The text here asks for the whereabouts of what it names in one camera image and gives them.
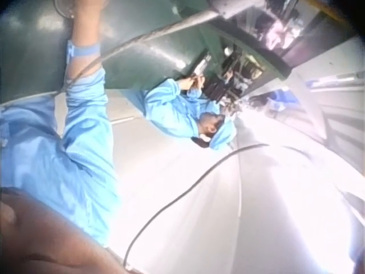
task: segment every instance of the white panel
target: white panel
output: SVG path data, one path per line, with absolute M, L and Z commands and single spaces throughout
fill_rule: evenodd
M 331 75 L 363 71 L 365 70 L 364 56 L 364 44 L 361 38 L 354 37 L 294 68 L 293 72 L 296 72 L 304 81 L 308 81 Z M 285 86 L 285 82 L 281 82 L 276 78 L 253 91 L 250 96 L 263 94 Z

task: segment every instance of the metal rod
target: metal rod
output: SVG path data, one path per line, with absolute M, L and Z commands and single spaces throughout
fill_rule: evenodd
M 128 49 L 129 47 L 138 44 L 138 43 L 144 43 L 146 41 L 162 37 L 167 34 L 175 33 L 177 31 L 187 29 L 189 27 L 197 26 L 202 23 L 205 23 L 207 21 L 210 21 L 214 18 L 217 18 L 219 14 L 212 10 L 205 10 L 200 13 L 194 14 L 182 21 L 179 21 L 177 23 L 173 23 L 171 25 L 168 25 L 166 27 L 162 27 L 157 30 L 153 30 L 148 34 L 139 35 L 135 38 L 132 38 L 131 40 L 128 40 L 110 50 L 103 53 L 100 57 L 96 58 L 94 61 L 92 61 L 88 66 L 86 66 L 73 80 L 66 83 L 60 91 L 58 91 L 55 96 L 59 95 L 60 93 L 66 92 L 67 89 L 72 86 L 78 79 L 80 79 L 86 72 L 89 71 L 92 67 L 94 67 L 99 62 L 104 62 L 105 60 L 109 59 L 110 57 L 118 54 L 119 52 Z

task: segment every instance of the blue sleeve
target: blue sleeve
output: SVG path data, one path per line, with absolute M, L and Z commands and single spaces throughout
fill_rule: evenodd
M 187 97 L 190 99 L 198 99 L 201 97 L 202 91 L 200 88 L 191 88 L 190 90 L 188 90 L 188 92 L 186 93 Z
M 173 79 L 167 79 L 153 90 L 146 93 L 144 98 L 145 117 L 152 121 L 161 121 L 167 111 L 171 111 L 170 102 L 180 95 L 179 85 Z
M 101 227 L 95 231 L 98 235 L 91 236 L 101 244 L 107 241 L 109 224 L 119 204 L 104 77 L 101 68 L 67 91 L 68 114 L 63 135 L 65 153 L 78 166 L 82 181 L 79 183 L 84 184 L 86 195 L 93 201 L 91 211 L 100 219 Z

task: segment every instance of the industrial machinery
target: industrial machinery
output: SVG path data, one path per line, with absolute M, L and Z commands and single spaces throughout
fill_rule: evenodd
M 121 262 L 146 274 L 352 273 L 364 246 L 364 46 L 328 5 L 279 2 L 107 1 L 101 60 L 124 199 L 109 248 Z M 51 93 L 63 120 L 71 4 L 19 0 L 1 15 L 1 107 Z M 270 118 L 241 108 L 225 151 L 164 135 L 120 92 L 227 68 L 232 85 L 209 99 L 286 99 Z

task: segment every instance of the person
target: person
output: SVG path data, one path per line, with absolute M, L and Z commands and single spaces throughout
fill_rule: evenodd
M 67 81 L 100 55 L 103 4 L 75 0 Z M 52 96 L 1 109 L 2 273 L 127 273 L 105 248 L 120 198 L 104 77 L 98 63 L 67 90 L 62 138 Z
M 236 128 L 224 115 L 209 111 L 192 96 L 196 92 L 187 92 L 188 98 L 180 95 L 181 90 L 189 91 L 195 81 L 194 77 L 167 79 L 145 92 L 144 116 L 170 136 L 191 138 L 200 147 L 219 150 L 233 140 Z

